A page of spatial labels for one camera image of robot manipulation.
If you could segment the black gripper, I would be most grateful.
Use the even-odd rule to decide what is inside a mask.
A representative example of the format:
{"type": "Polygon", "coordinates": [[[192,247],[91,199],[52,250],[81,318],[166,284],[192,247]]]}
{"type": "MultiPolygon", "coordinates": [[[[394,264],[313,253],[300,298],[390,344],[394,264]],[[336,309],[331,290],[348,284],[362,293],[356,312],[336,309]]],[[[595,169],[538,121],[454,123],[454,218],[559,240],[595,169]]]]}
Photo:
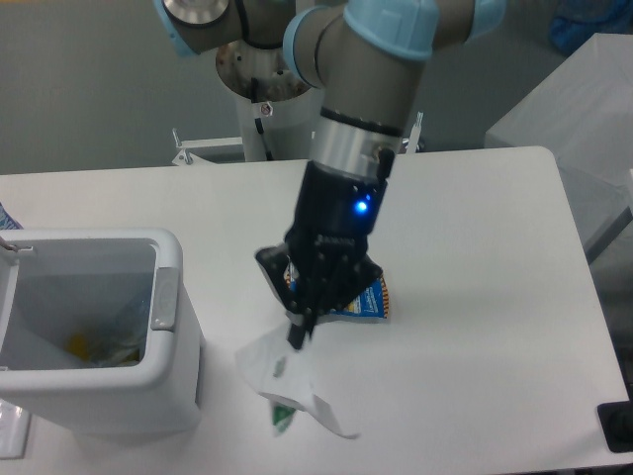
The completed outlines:
{"type": "Polygon", "coordinates": [[[387,186],[385,176],[353,177],[311,160],[286,244],[255,252],[275,298],[297,316],[287,336],[294,349],[302,349],[306,335],[313,335],[319,316],[346,307],[384,275],[367,250],[387,186]],[[291,261],[307,300],[286,282],[291,261]]]}

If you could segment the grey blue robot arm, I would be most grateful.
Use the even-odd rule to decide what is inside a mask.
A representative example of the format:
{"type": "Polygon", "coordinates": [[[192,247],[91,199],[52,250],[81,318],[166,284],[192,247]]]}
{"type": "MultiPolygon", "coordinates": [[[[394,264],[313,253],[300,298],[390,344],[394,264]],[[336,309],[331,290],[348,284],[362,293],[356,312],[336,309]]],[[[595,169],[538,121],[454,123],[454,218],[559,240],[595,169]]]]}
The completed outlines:
{"type": "Polygon", "coordinates": [[[347,1],[299,10],[292,1],[158,1],[171,42],[201,54],[243,41],[280,49],[287,67],[324,93],[294,221],[255,258],[292,315],[301,349],[319,318],[382,273],[367,253],[433,53],[471,42],[503,20],[502,1],[347,1]]]}

